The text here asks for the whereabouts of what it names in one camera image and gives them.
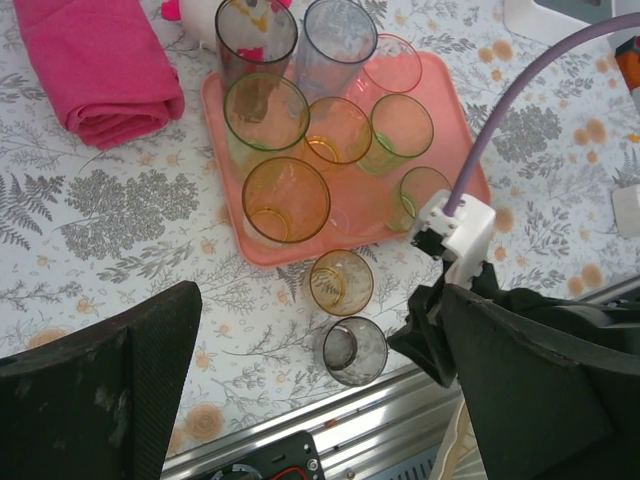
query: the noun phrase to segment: cup rim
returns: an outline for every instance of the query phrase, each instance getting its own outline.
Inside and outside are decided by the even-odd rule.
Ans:
[[[269,235],[265,234],[262,230],[260,230],[255,225],[253,220],[251,220],[251,217],[247,214],[246,192],[247,192],[247,186],[250,184],[250,180],[253,178],[254,175],[257,174],[257,172],[261,168],[264,168],[265,165],[268,166],[271,163],[279,162],[279,161],[283,161],[283,160],[286,160],[286,161],[288,161],[290,163],[294,163],[294,164],[296,164],[298,166],[301,166],[303,168],[311,170],[311,172],[316,176],[317,179],[320,180],[320,183],[323,186],[325,200],[326,200],[326,203],[327,203],[326,212],[323,215],[322,221],[319,223],[318,227],[313,232],[311,232],[309,235],[307,235],[306,237],[304,237],[302,239],[299,239],[299,240],[293,240],[293,241],[292,240],[280,240],[280,239],[277,239],[277,238],[270,237]],[[251,170],[249,172],[249,175],[247,175],[246,180],[242,184],[242,213],[244,214],[245,218],[249,222],[249,225],[251,225],[251,228],[253,228],[256,232],[258,232],[260,235],[262,235],[267,240],[271,240],[272,242],[276,242],[276,243],[279,243],[279,244],[282,244],[282,245],[295,245],[297,243],[302,243],[302,242],[305,242],[305,241],[315,237],[324,228],[324,226],[327,224],[327,220],[329,220],[329,215],[331,213],[331,193],[329,191],[329,186],[327,185],[327,182],[325,181],[325,179],[322,176],[322,174],[320,172],[318,172],[315,168],[313,168],[311,165],[309,165],[308,163],[303,162],[302,160],[294,158],[294,157],[284,157],[284,156],[283,157],[274,157],[274,158],[270,158],[268,160],[265,160],[264,162],[262,162],[261,164],[256,166],[253,170]]]
[[[403,43],[404,45],[406,45],[407,47],[409,47],[409,50],[411,50],[411,52],[413,53],[413,56],[415,56],[416,60],[418,61],[418,68],[419,68],[419,73],[418,73],[418,79],[415,81],[415,83],[407,88],[406,90],[398,90],[398,91],[392,91],[389,90],[386,87],[383,87],[382,85],[380,85],[378,82],[375,81],[375,79],[371,76],[371,74],[369,74],[369,72],[367,71],[367,64],[365,63],[364,65],[364,74],[367,76],[367,78],[369,80],[371,80],[371,82],[378,88],[382,89],[382,90],[386,90],[387,92],[391,92],[391,93],[407,93],[412,91],[414,88],[416,88],[418,86],[418,84],[420,83],[420,81],[422,80],[422,72],[423,72],[423,68],[422,68],[422,61],[420,60],[420,55],[418,54],[418,51],[413,48],[413,45],[411,45],[411,43],[409,43],[408,40],[405,40],[404,38],[402,38],[399,35],[395,35],[393,33],[379,33],[378,34],[378,43],[380,40],[380,37],[384,37],[384,38],[392,38],[400,43]]]
[[[407,177],[409,176],[409,174],[411,174],[411,172],[415,172],[416,170],[431,170],[433,172],[435,172],[437,175],[439,175],[440,177],[442,177],[444,179],[444,181],[447,183],[447,185],[449,186],[449,191],[451,191],[452,187],[451,187],[451,183],[449,182],[449,180],[447,179],[447,177],[444,176],[444,174],[433,167],[429,167],[429,166],[425,166],[425,165],[420,165],[418,167],[413,167],[410,170],[408,170],[400,179],[400,185],[399,185],[399,193],[400,193],[400,197],[402,197],[402,185],[404,184],[404,181],[407,179]],[[404,202],[402,201],[402,198],[400,198],[400,204],[402,205],[402,208],[404,208],[404,211],[407,212],[411,218],[415,219],[416,217],[411,215],[411,212],[409,211],[409,209],[406,207],[406,205],[404,204]]]
[[[231,2],[233,0],[224,0],[220,5],[218,5],[218,8],[216,9],[216,15],[214,17],[214,27],[216,30],[216,38],[222,42],[222,44],[225,46],[225,48],[231,52],[231,54],[236,57],[236,58],[240,58],[242,60],[244,60],[247,63],[251,63],[253,65],[272,65],[274,63],[278,63],[281,62],[284,58],[287,58],[289,56],[291,56],[291,54],[293,53],[293,51],[296,49],[296,45],[298,44],[298,22],[296,22],[296,19],[294,18],[293,14],[291,13],[291,11],[283,4],[281,3],[279,0],[263,0],[265,2],[269,2],[269,3],[276,3],[278,5],[280,5],[280,8],[284,9],[287,13],[287,17],[289,19],[289,22],[293,25],[293,45],[291,46],[291,48],[287,51],[287,53],[285,53],[284,55],[276,58],[275,60],[268,60],[268,61],[264,61],[264,62],[259,62],[257,60],[251,60],[249,58],[243,57],[242,55],[239,55],[238,52],[236,52],[235,50],[233,50],[228,44],[227,42],[224,41],[224,39],[222,38],[222,35],[220,35],[220,14],[222,12],[222,10],[227,6],[230,5]]]
[[[367,125],[369,126],[369,141],[367,142],[367,146],[364,149],[362,155],[360,155],[357,159],[355,160],[349,160],[348,162],[332,162],[331,160],[323,157],[322,155],[320,155],[315,148],[313,148],[311,146],[311,144],[309,143],[309,139],[307,138],[307,135],[309,133],[309,128],[311,127],[311,114],[313,112],[313,106],[316,104],[319,104],[320,102],[326,101],[326,100],[330,100],[330,101],[337,101],[337,102],[342,102],[342,103],[346,103],[347,105],[349,105],[350,107],[355,107],[355,109],[358,111],[358,113],[360,113],[362,115],[362,118],[365,119],[365,121],[367,122]],[[371,124],[371,120],[369,120],[369,116],[364,113],[364,111],[358,106],[356,105],[354,102],[352,102],[351,100],[348,100],[346,98],[343,97],[335,97],[335,96],[331,96],[331,97],[321,97],[319,99],[317,99],[315,102],[313,102],[311,105],[309,105],[309,128],[307,128],[307,131],[304,134],[304,142],[305,145],[308,146],[311,150],[313,150],[313,153],[315,153],[318,157],[320,157],[320,159],[322,159],[323,161],[331,164],[331,165],[351,165],[354,164],[356,162],[359,162],[360,160],[362,160],[366,155],[367,152],[369,152],[369,149],[371,148],[371,144],[373,143],[373,125]]]
[[[334,254],[334,253],[347,253],[349,255],[353,255],[355,257],[357,257],[366,267],[367,272],[369,272],[369,278],[371,279],[371,288],[369,289],[369,295],[367,296],[366,301],[364,302],[364,305],[362,305],[362,307],[360,307],[357,310],[354,310],[353,312],[349,312],[349,313],[336,313],[336,312],[332,312],[331,310],[326,309],[324,306],[322,306],[320,304],[320,302],[318,302],[318,300],[316,299],[316,296],[313,293],[313,288],[311,286],[311,280],[313,277],[313,270],[314,268],[316,268],[316,265],[318,264],[318,262],[320,262],[320,260],[322,260],[323,258]],[[367,261],[362,258],[362,255],[358,255],[357,253],[351,251],[351,250],[347,250],[344,248],[337,248],[335,250],[329,250],[328,252],[323,253],[322,255],[320,255],[315,262],[313,262],[313,265],[311,265],[311,269],[309,271],[309,291],[311,292],[311,298],[313,298],[313,301],[315,302],[315,304],[320,307],[321,310],[323,310],[324,312],[328,313],[329,315],[335,315],[335,316],[339,316],[339,317],[353,317],[356,313],[361,312],[362,310],[364,310],[364,308],[369,304],[369,302],[371,301],[371,297],[373,297],[373,290],[374,290],[374,278],[373,278],[373,270],[371,270],[371,267],[369,266],[369,264],[367,263]]]
[[[351,61],[351,62],[346,62],[344,60],[337,60],[333,57],[330,57],[329,55],[327,55],[326,53],[324,53],[322,50],[320,50],[318,48],[318,46],[315,44],[315,42],[311,39],[311,37],[309,36],[309,34],[307,33],[307,20],[309,19],[309,15],[313,12],[313,10],[320,4],[324,4],[324,3],[342,3],[345,5],[349,5],[350,7],[355,7],[356,10],[360,10],[365,17],[367,18],[367,20],[369,21],[370,26],[373,28],[373,33],[374,33],[374,39],[373,39],[373,45],[371,46],[371,51],[369,53],[367,53],[367,55],[365,55],[363,58],[361,58],[360,60],[355,60],[355,61]],[[306,37],[306,39],[309,41],[309,44],[313,47],[313,49],[318,52],[320,55],[322,55],[324,58],[326,58],[327,60],[330,60],[332,62],[335,63],[339,63],[341,65],[357,65],[359,63],[364,63],[367,60],[369,60],[371,58],[371,56],[375,53],[376,48],[378,47],[378,28],[376,27],[375,22],[373,21],[373,19],[371,18],[371,15],[369,15],[367,13],[367,11],[362,8],[360,5],[358,5],[357,3],[351,1],[351,0],[316,0],[315,2],[313,2],[311,4],[311,6],[309,8],[307,8],[307,11],[304,13],[304,18],[302,20],[302,29],[304,31],[304,36]]]
[[[364,320],[365,322],[368,322],[368,323],[372,324],[375,327],[375,329],[378,331],[378,333],[380,333],[380,337],[382,338],[382,340],[383,340],[383,342],[384,342],[384,344],[386,346],[386,348],[384,349],[384,359],[382,361],[382,364],[380,365],[380,368],[375,373],[375,375],[373,375],[371,377],[371,380],[367,381],[366,383],[362,383],[362,384],[355,384],[353,382],[346,383],[346,382],[343,382],[343,381],[339,380],[338,378],[335,377],[335,375],[333,375],[331,369],[327,368],[326,362],[324,360],[324,349],[325,349],[325,346],[327,344],[327,339],[329,338],[329,333],[331,333],[331,330],[336,328],[342,322],[345,322],[345,321],[350,320],[352,318],[359,319],[359,320]],[[387,366],[387,361],[389,360],[389,344],[387,343],[387,338],[384,336],[384,331],[380,328],[380,326],[376,322],[374,322],[373,320],[371,320],[369,318],[360,316],[360,315],[350,315],[348,317],[344,317],[344,318],[339,319],[337,322],[334,322],[333,325],[331,325],[331,328],[329,328],[329,330],[327,330],[327,333],[326,333],[324,339],[322,340],[321,356],[322,356],[322,363],[324,364],[325,369],[327,370],[329,375],[331,375],[331,378],[333,378],[336,382],[338,382],[341,385],[346,385],[348,387],[364,387],[365,385],[369,385],[371,382],[373,382],[376,379],[378,379],[380,377],[380,375],[382,375],[382,372],[384,372],[384,369]]]
[[[240,137],[240,135],[238,135],[238,133],[236,133],[236,131],[234,130],[234,128],[231,126],[230,122],[229,122],[229,118],[227,116],[227,104],[229,102],[229,98],[230,95],[233,91],[235,91],[236,88],[238,88],[238,85],[240,84],[240,82],[243,82],[247,79],[250,79],[252,77],[272,77],[274,80],[277,79],[280,82],[283,82],[287,87],[291,88],[292,91],[302,100],[302,104],[304,106],[304,109],[307,111],[307,115],[306,115],[306,120],[305,120],[305,124],[302,127],[302,133],[290,144],[284,146],[284,147],[280,147],[280,148],[263,148],[259,145],[256,145],[254,143],[250,143],[247,142],[244,138]],[[305,98],[304,94],[302,93],[302,91],[296,87],[296,85],[291,82],[290,80],[287,80],[284,77],[281,77],[280,75],[276,75],[273,73],[267,73],[267,72],[259,72],[259,73],[252,73],[250,75],[245,75],[244,77],[239,78],[238,80],[236,80],[235,82],[233,82],[233,84],[231,84],[231,87],[229,88],[229,90],[227,90],[227,93],[225,93],[224,95],[224,101],[222,102],[222,116],[224,117],[224,123],[227,126],[227,128],[229,129],[229,131],[233,134],[234,137],[236,137],[238,139],[238,141],[240,143],[242,143],[243,145],[246,145],[249,148],[252,148],[254,150],[257,150],[259,152],[267,152],[267,153],[277,153],[277,152],[282,152],[284,150],[287,150],[291,147],[293,147],[295,144],[297,144],[298,142],[300,142],[300,140],[302,140],[303,138],[305,138],[305,136],[307,135],[307,131],[309,130],[309,125],[311,124],[311,111],[309,110],[309,102],[307,102],[307,99]]]
[[[406,95],[404,93],[390,93],[389,95],[385,95],[384,97],[382,97],[380,100],[378,100],[375,105],[373,106],[373,108],[371,109],[371,128],[373,129],[373,136],[376,137],[377,139],[377,133],[376,133],[376,128],[375,125],[373,124],[373,115],[376,112],[376,108],[378,108],[380,106],[380,104],[382,102],[389,101],[388,99],[390,97],[403,97],[403,98],[407,98],[409,99],[409,101],[413,102],[415,105],[417,105],[418,107],[420,107],[420,109],[423,111],[423,113],[426,115],[426,117],[429,119],[429,122],[431,123],[431,139],[429,140],[429,143],[425,146],[425,148],[419,152],[419,153],[415,153],[415,154],[411,154],[411,155],[402,155],[400,153],[397,152],[391,152],[389,151],[389,149],[387,147],[385,147],[382,142],[380,142],[379,140],[378,143],[380,143],[380,145],[382,146],[382,148],[384,148],[385,150],[389,151],[390,153],[392,153],[393,155],[395,155],[396,157],[400,157],[400,158],[416,158],[419,157],[420,155],[422,155],[423,153],[427,152],[430,148],[431,145],[433,145],[433,140],[436,137],[436,128],[435,128],[435,124],[433,123],[433,117],[431,116],[431,114],[429,113],[429,110],[426,109],[426,107],[424,105],[422,105],[422,103],[420,103],[418,100],[416,100],[415,98]]]

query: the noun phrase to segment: red wire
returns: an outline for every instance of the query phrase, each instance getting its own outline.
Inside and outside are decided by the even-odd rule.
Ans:
[[[280,478],[284,477],[287,473],[293,473],[293,472],[299,473],[300,476],[302,477],[302,480],[309,480],[309,477],[307,477],[307,474],[304,473],[304,470],[302,470],[299,467],[285,468],[283,471],[281,471],[279,474],[277,474],[271,480],[279,480]]]

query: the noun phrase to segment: floral tablecloth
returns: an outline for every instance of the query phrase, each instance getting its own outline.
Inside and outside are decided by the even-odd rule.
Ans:
[[[380,31],[444,58],[475,132],[544,49],[504,28],[499,0],[358,1]],[[294,2],[297,18],[308,2]],[[257,270],[236,251],[199,100],[214,54],[164,22],[159,0],[142,3],[187,110],[101,153],[61,129],[0,0],[0,356],[195,280],[205,309],[172,455],[340,387],[308,351],[327,318],[300,296],[306,265]],[[498,212],[490,260],[505,288],[568,297],[640,270],[640,242],[617,236],[610,201],[640,180],[639,120],[604,46],[558,60],[520,96],[483,159]],[[439,271],[403,242],[359,252],[376,275],[365,314],[397,328],[407,296]],[[392,354],[388,370],[406,362]]]

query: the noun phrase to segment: pink towel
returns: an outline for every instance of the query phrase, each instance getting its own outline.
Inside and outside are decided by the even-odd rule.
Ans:
[[[140,0],[14,0],[29,58],[60,123],[102,150],[184,111],[175,69]]]

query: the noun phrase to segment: gray leaf pattern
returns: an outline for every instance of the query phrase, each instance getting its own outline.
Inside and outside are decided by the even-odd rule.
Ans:
[[[504,28],[501,0],[357,1],[380,32],[441,56],[474,134],[545,49]],[[294,2],[294,16],[309,3]],[[342,387],[314,362],[331,319],[303,294],[313,260],[258,269],[236,248],[199,98],[215,55],[162,20],[157,2],[141,5],[179,73],[185,114],[99,152],[59,124],[13,4],[0,0],[0,356],[196,281],[204,308],[174,455]],[[570,297],[640,273],[640,241],[618,237],[610,201],[640,182],[639,120],[606,42],[564,55],[522,92],[482,159],[497,213],[489,260],[504,288]],[[375,277],[361,315],[393,332],[440,267],[401,239],[356,252]],[[387,371],[406,363],[392,355]]]

